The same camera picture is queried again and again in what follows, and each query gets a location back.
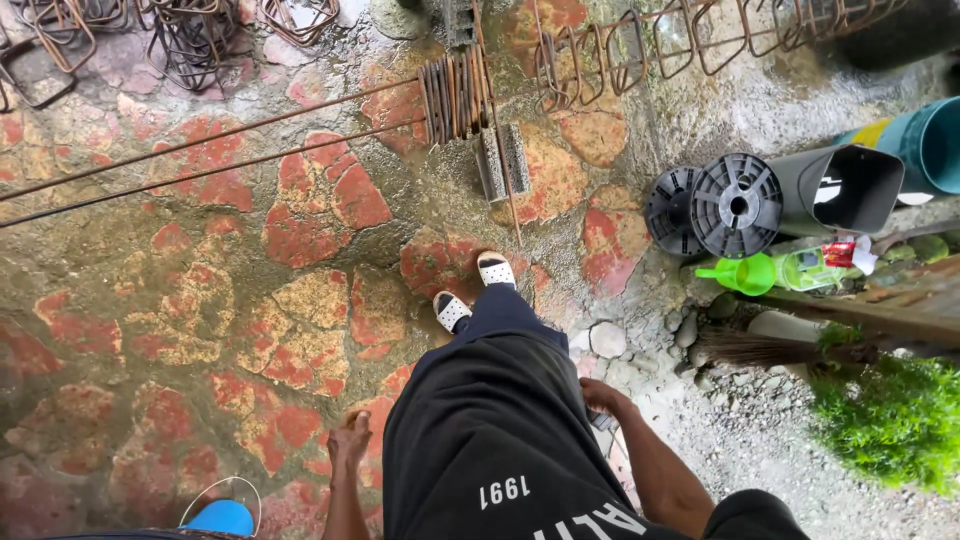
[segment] broom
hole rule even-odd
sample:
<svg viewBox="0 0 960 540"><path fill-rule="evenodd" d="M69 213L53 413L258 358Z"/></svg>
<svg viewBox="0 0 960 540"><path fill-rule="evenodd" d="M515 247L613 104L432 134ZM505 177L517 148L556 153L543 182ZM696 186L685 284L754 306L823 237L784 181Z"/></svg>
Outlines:
<svg viewBox="0 0 960 540"><path fill-rule="evenodd" d="M879 349L872 343L842 344L824 351L818 343L723 328L702 329L697 345L714 363L735 367L813 364L814 373L829 373L837 371L837 364L863 366L879 360Z"/></svg>

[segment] red snack wrapper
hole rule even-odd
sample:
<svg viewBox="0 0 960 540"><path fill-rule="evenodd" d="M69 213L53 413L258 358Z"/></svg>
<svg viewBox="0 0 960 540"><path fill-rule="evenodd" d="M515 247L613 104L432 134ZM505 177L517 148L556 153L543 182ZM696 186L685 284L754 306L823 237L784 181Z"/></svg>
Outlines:
<svg viewBox="0 0 960 540"><path fill-rule="evenodd" d="M824 252L824 265L838 268L853 267L853 248L856 242L833 242L820 248Z"/></svg>

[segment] stone paved ground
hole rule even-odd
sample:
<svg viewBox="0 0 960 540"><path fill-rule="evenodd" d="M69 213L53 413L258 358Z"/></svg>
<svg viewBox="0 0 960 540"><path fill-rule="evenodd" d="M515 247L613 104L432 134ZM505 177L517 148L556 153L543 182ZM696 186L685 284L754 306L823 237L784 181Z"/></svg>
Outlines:
<svg viewBox="0 0 960 540"><path fill-rule="evenodd" d="M406 77L443 47L429 24L391 15L392 2L342 2L320 43L298 49L241 0L224 86L201 94L157 77L142 33L105 37L77 91L0 116L0 183L30 185ZM540 5L549 30L624 7ZM516 47L534 39L531 9L487 6L491 48L507 64L529 60ZM6 4L0 20L25 36ZM498 73L516 83L516 69ZM474 258L487 248L509 254L537 313L585 349L574 357L582 374L643 406L651 396L675 406L689 382L672 373L683 352L668 349L662 321L687 294L678 262L649 247L641 206L653 179L915 108L937 94L933 75L921 65L854 77L801 51L738 59L714 79L654 76L623 102L552 118L514 104L505 116L521 123L533 186L517 201L523 249L509 211L483 201L469 144L427 149L419 125L4 230L5 536L169 527L204 487L241 475L264 496L262 537L314 537L328 497L324 440L357 407L373 413L361 495L380 529L387 413L420 354L444 340L429 299L444 288L474 298ZM402 86L39 192L0 217L388 125L419 107ZM623 355L583 346L598 321L625 329ZM622 453L612 459L629 483ZM252 501L240 487L211 495Z"/></svg>

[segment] black plastic spool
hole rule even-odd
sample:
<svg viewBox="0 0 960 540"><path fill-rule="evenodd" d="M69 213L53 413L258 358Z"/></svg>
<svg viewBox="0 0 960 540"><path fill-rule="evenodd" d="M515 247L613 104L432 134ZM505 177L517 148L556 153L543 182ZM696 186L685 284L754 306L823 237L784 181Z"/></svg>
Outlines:
<svg viewBox="0 0 960 540"><path fill-rule="evenodd" d="M722 258L747 258L773 242L783 195L777 175L750 154L727 154L704 167L690 196L697 240Z"/></svg>
<svg viewBox="0 0 960 540"><path fill-rule="evenodd" d="M693 167L667 171L657 179L647 198L643 212L647 231L669 254L693 257L704 252L690 222L690 194L699 176L700 169Z"/></svg>

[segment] green grass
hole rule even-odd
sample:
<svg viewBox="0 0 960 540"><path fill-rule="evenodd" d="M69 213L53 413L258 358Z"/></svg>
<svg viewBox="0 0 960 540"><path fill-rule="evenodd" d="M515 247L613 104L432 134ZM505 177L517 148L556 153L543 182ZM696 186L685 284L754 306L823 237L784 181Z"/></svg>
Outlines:
<svg viewBox="0 0 960 540"><path fill-rule="evenodd" d="M845 466L888 487L960 487L960 372L948 362L885 355L852 382L811 385L812 433Z"/></svg>

